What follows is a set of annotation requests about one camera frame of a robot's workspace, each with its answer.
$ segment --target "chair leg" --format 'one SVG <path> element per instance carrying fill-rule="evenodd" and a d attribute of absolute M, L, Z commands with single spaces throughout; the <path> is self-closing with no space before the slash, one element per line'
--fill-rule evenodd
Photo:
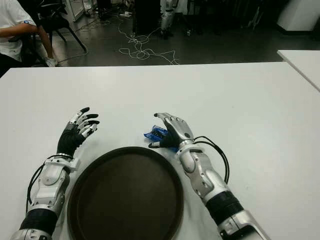
<path fill-rule="evenodd" d="M 52 31 L 49 32 L 49 39 L 50 39 L 50 43 L 51 43 L 51 47 L 52 47 Z"/>
<path fill-rule="evenodd" d="M 48 67 L 46 61 L 37 53 L 37 51 L 32 46 L 28 46 L 28 49 L 31 51 L 33 55 L 35 55 L 35 57 L 39 60 L 39 62 L 42 65 L 44 65 L 45 67 Z"/>
<path fill-rule="evenodd" d="M 33 47 L 36 48 L 36 34 L 35 33 L 32 34 L 32 44 L 33 44 Z"/>
<path fill-rule="evenodd" d="M 80 46 L 82 47 L 82 49 L 86 52 L 87 48 L 85 47 L 85 45 L 80 41 L 80 39 L 77 37 L 77 35 L 74 33 L 74 31 L 72 31 L 72 29 L 68 26 L 67 29 L 70 31 L 70 33 L 73 35 L 73 37 L 75 38 L 75 40 L 80 44 Z"/>
<path fill-rule="evenodd" d="M 62 34 L 61 34 L 58 30 L 55 30 L 55 31 L 56 31 L 56 33 L 60 36 L 60 38 L 61 38 L 64 42 L 66 42 L 65 37 L 62 36 Z"/>

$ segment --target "brown tray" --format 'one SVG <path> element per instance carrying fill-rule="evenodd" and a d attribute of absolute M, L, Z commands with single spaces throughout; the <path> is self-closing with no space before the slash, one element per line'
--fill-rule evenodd
<path fill-rule="evenodd" d="M 170 240 L 182 220 L 181 181 L 160 154 L 110 151 L 77 179 L 67 207 L 73 240 Z"/>

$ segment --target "gray floor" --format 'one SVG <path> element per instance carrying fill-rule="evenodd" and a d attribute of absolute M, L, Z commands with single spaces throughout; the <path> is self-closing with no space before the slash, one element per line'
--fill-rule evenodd
<path fill-rule="evenodd" d="M 116 16 L 108 19 L 108 25 L 100 25 L 97 18 L 82 16 L 71 26 L 74 30 L 95 21 L 90 29 L 81 29 L 76 32 L 87 46 L 89 53 L 68 61 L 61 62 L 61 67 L 78 66 L 138 66 L 138 65 L 168 65 L 167 60 L 160 56 L 151 56 L 146 60 L 132 59 L 121 54 L 120 48 L 129 48 L 135 51 L 134 44 L 121 31 L 130 34 L 132 22 L 126 19 L 121 21 Z M 215 35 L 207 26 L 203 35 L 196 33 L 191 36 L 184 34 L 185 26 L 176 21 L 173 26 L 173 37 L 164 40 L 156 34 L 151 36 L 150 42 L 142 46 L 143 49 L 152 49 L 157 53 L 175 50 L 175 58 L 180 64 L 220 64 L 220 63 L 249 63 L 249 62 L 278 62 L 282 59 L 277 50 L 320 50 L 320 42 L 313 41 L 309 36 L 283 35 L 274 28 L 258 27 L 254 32 L 251 29 L 227 30 L 222 35 Z M 58 36 L 53 36 L 54 53 L 58 61 L 83 53 L 71 34 L 61 30 L 67 42 Z M 164 55 L 170 61 L 173 54 Z"/>

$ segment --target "robotic arm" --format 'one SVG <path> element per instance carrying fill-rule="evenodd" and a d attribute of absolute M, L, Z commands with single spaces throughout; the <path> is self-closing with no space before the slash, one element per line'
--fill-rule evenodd
<path fill-rule="evenodd" d="M 150 148 L 179 148 L 177 156 L 195 193 L 201 198 L 224 240 L 270 240 L 254 217 L 239 203 L 227 184 L 213 169 L 203 149 L 194 144 L 188 124 L 168 113 L 156 113 L 167 127 L 168 135 Z"/>
<path fill-rule="evenodd" d="M 34 200 L 29 201 L 31 207 L 11 240 L 52 239 L 65 202 L 69 174 L 78 168 L 79 160 L 74 158 L 75 150 L 97 130 L 99 124 L 99 121 L 90 120 L 97 118 L 98 114 L 84 115 L 88 111 L 89 107 L 80 110 L 67 123 L 59 139 L 57 153 L 44 162 L 45 169 L 39 176 Z"/>

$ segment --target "blue package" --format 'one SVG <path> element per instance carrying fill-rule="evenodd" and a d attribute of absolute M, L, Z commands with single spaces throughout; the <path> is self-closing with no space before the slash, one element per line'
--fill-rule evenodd
<path fill-rule="evenodd" d="M 152 127 L 151 132 L 143 134 L 147 139 L 150 139 L 152 142 L 160 142 L 164 137 L 168 134 L 168 131 L 166 129 L 163 129 L 162 127 L 159 127 L 157 125 L 154 125 Z M 170 147 L 173 151 L 177 152 L 178 148 L 176 147 Z"/>

